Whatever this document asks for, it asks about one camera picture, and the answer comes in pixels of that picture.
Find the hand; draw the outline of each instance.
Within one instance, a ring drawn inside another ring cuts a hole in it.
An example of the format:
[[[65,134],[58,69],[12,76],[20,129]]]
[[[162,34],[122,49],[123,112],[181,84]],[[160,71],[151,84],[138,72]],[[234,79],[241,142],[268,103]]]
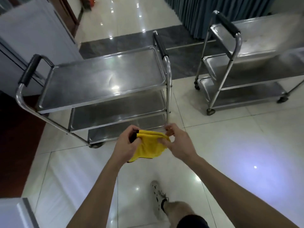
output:
[[[158,142],[168,147],[174,157],[177,157],[183,162],[186,162],[190,158],[197,155],[193,143],[187,132],[181,130],[175,123],[166,125],[165,129],[167,130],[166,135],[173,135],[175,137],[175,141],[169,142],[168,140],[161,138],[158,139]]]
[[[129,126],[124,132],[122,132],[116,142],[114,151],[110,158],[110,161],[114,162],[119,168],[129,161],[137,147],[141,143],[140,138],[136,138],[134,142],[130,143],[129,138],[134,133],[134,130],[140,130],[137,126]]]

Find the white sneaker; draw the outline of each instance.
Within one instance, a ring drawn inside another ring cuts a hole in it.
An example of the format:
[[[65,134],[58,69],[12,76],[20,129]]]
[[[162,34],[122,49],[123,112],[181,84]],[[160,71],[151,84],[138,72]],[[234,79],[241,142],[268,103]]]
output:
[[[163,193],[158,181],[152,181],[150,185],[154,214],[159,220],[163,220],[166,215],[162,210],[161,203],[164,199],[169,201],[169,198]]]

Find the black rubber grip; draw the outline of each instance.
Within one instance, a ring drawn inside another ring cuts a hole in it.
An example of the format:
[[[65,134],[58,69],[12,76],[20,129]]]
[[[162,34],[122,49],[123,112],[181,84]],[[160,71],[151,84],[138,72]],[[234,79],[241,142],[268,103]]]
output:
[[[224,14],[218,13],[217,20],[225,27],[225,29],[235,38],[237,33],[240,33],[241,31],[233,24],[231,23]]]
[[[32,59],[29,61],[25,71],[23,72],[21,78],[18,81],[18,84],[24,84],[27,86],[29,81],[31,80],[34,72],[36,71],[37,66],[41,60],[41,56],[39,54],[35,54]]]
[[[166,48],[164,46],[164,43],[161,40],[160,36],[157,35],[155,32],[153,33],[153,37],[154,37],[156,45],[157,45],[157,47],[159,49],[159,52],[161,53],[162,59],[164,59],[165,56],[168,56],[167,50],[166,50]]]

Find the yellow cloth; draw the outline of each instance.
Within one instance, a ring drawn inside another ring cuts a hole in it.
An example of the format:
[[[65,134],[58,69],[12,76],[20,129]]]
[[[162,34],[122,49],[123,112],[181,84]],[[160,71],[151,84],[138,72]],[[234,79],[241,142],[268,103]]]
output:
[[[170,141],[169,137],[163,133],[139,130],[136,134],[137,138],[141,138],[141,144],[138,146],[133,157],[128,162],[133,162],[140,157],[144,158],[154,158],[162,154],[162,152],[167,148],[165,145],[157,141],[158,138],[165,138]]]

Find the stainless steel cart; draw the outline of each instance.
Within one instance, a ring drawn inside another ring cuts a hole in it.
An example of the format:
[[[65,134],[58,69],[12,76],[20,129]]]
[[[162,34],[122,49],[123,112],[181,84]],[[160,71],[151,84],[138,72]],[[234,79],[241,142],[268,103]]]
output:
[[[131,124],[143,130],[162,127],[169,121],[172,73],[157,31],[153,32],[153,42],[154,46],[57,66],[35,54],[19,80],[16,101],[92,148],[117,139]],[[33,109],[24,102],[22,90],[41,59],[51,70]],[[44,115],[65,109],[72,109],[68,128]],[[74,134],[80,130],[89,130],[87,140]]]
[[[279,99],[288,96],[304,80],[289,92],[278,83],[290,77],[304,75],[303,14],[286,13],[231,23],[219,11],[212,13],[209,32],[225,51],[223,54],[204,57],[194,81],[202,90],[208,103],[207,115],[216,108]],[[209,77],[199,79],[204,63]]]

